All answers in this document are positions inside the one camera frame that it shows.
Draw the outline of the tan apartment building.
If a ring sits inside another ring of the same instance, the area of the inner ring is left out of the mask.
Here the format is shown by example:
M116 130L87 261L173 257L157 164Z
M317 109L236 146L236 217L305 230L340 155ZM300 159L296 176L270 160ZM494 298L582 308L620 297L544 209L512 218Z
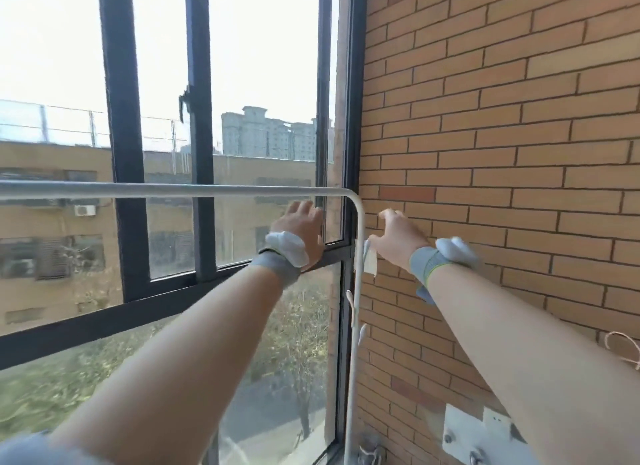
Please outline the tan apartment building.
M110 148L0 142L0 180L112 182ZM190 184L191 154L144 152L145 182ZM316 186L316 164L214 155L216 184ZM225 196L215 202L219 267L251 259L290 198ZM73 205L97 215L74 216ZM150 278L195 271L193 202L147 200ZM115 201L0 200L0 335L123 302Z

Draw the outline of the black window frame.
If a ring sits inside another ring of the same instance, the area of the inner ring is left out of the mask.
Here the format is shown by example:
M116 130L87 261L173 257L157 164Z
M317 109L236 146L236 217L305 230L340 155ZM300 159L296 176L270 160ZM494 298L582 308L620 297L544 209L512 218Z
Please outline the black window frame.
M332 85L330 57L334 51L331 46L333 0L319 0L316 187L346 188L357 194L360 129L356 124L361 121L361 115L357 114L356 110L361 107L362 102L356 98L362 96L363 87L363 74L357 70L361 70L364 65L365 0L341 0L340 5L346 8L346 46L343 48L345 58L338 62L339 66L343 66L344 73L338 73L335 78L337 82L341 80L344 85L341 181L339 187L332 187L327 183ZM113 183L144 184L133 0L99 0L99 7L115 180ZM187 84L191 85L193 96L189 125L189 133L193 137L192 162L195 163L192 181L194 185L214 185L209 0L186 0L186 29ZM327 208L326 200L329 198L346 198L310 194L309 196L315 196L316 202L323 209ZM207 224L214 225L215 197L195 198L195 271L153 281L150 278L145 198L111 199L116 202L124 303L97 313L0 336L0 371L177 315L179 311L186 310L188 304L195 303L196 297L203 296L205 290L212 289L246 266L246 261L227 267L218 266L214 229L205 228ZM355 206L350 199L348 200L349 202L343 202L341 206L342 239L329 243L328 253L311 268L317 270L336 262L342 263L335 405L337 444L330 445L329 450L342 451L343 458L352 338L351 310L346 290L353 292L355 287L358 229ZM357 455L356 382L353 433L352 452Z

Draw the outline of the white wall mounting plate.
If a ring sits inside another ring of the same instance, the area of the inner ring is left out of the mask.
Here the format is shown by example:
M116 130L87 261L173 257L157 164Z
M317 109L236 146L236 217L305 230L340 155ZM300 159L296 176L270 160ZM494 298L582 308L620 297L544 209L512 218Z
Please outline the white wall mounting plate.
M478 419L447 404L442 447L465 465L541 465L512 419L487 407Z

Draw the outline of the person's right forearm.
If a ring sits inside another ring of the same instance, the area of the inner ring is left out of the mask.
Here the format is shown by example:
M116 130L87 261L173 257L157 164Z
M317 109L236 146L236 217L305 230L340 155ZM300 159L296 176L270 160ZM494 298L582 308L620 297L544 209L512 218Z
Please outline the person's right forearm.
M541 465L640 465L640 372L466 267L427 288Z

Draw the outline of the rooftop metal railing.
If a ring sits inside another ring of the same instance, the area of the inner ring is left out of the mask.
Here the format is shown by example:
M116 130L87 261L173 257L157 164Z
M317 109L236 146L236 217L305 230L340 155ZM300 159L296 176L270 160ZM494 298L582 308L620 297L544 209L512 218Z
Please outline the rooftop metal railing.
M0 99L0 141L110 148L107 113ZM190 153L186 123L141 118L145 152Z

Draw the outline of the green trees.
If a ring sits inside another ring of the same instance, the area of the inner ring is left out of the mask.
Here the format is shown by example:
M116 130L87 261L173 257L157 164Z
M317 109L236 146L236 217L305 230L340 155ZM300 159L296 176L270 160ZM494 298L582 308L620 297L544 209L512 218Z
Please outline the green trees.
M332 303L340 266L325 267L284 291L221 422L221 446L285 429L294 443L325 421L335 362ZM0 441L51 430L91 397L127 357L174 317L0 372Z

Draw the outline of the white wrist tracker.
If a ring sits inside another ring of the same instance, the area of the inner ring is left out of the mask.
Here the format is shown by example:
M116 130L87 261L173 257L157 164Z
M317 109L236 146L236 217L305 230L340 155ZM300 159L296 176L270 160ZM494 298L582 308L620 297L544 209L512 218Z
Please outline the white wrist tracker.
M460 237L438 238L435 242L436 250L446 260L471 270L478 271L483 266L481 259L471 247Z
M265 246L259 253L264 252L274 252L298 269L306 268L310 264L305 242L291 232L269 232L266 235Z

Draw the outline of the person's left hand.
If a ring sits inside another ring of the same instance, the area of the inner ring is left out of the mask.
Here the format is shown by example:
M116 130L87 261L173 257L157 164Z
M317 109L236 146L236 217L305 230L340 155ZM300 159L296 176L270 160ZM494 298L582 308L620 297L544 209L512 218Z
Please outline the person's left hand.
M308 267L301 269L301 272L306 272L311 267L316 265L324 254L325 244L323 240L323 226L322 227L286 227L285 226L285 214L276 219L270 227L271 232L290 232L300 236L305 242L306 251L310 258L310 264Z

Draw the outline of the person's left forearm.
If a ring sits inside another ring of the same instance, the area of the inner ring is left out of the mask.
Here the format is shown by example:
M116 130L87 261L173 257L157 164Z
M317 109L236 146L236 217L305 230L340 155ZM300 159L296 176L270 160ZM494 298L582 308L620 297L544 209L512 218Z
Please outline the person's left forearm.
M197 465L283 293L250 265L150 338L50 435L113 465Z

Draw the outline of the grey high-rise building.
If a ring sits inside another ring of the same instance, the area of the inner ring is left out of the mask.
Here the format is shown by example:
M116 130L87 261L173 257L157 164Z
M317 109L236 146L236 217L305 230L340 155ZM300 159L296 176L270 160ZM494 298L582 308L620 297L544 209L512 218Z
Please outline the grey high-rise building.
M316 160L316 118L310 122L288 122L268 118L266 114L266 108L257 106L245 106L242 113L222 113L222 153L250 158Z

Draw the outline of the grey wristband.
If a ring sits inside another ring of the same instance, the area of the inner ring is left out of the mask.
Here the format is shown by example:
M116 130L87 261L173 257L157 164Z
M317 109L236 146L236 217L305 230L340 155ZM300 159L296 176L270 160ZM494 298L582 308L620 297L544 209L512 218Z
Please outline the grey wristband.
M277 276L283 290L296 283L301 275L301 269L280 252L274 249L263 249L253 258L250 267L266 268Z
M410 273L419 281L420 286L416 295L427 304L436 306L436 302L428 291L427 282L429 276L438 267L453 263L452 260L436 248L422 247L413 252L410 257Z

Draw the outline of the white metal drying rack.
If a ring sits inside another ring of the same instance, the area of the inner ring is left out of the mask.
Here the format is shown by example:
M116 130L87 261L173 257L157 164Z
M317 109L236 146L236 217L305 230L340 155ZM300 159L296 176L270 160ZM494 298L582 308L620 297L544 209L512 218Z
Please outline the white metal drying rack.
M356 362L358 351L358 313L360 307L363 248L365 241L364 206L360 197L346 188L332 187L268 187L268 186L224 186L194 184L127 184L98 182L40 182L40 181L1 181L1 200L32 200L47 196L60 198L152 198L161 196L212 198L215 196L253 196L297 194L318 196L342 196L353 202L358 215L358 229L355 248L355 311L351 312L351 356L349 363L349 389L344 445L344 465L357 465L357 455L352 452L354 431L354 405Z

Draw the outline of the person's right hand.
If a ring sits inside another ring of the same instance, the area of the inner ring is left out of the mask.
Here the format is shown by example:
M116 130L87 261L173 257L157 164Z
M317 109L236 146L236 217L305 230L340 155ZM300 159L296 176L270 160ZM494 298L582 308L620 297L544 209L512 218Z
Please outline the person's right hand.
M389 263L410 272L410 257L414 251L429 246L428 238L399 210L385 209L379 214L385 222L383 254Z

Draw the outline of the metal rack clamp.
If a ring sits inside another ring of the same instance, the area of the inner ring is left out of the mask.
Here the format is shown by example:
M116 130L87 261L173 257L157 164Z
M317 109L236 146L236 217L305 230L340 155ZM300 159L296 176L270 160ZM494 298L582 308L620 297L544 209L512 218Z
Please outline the metal rack clamp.
M357 465L383 465L385 448L379 435L361 432L358 437Z

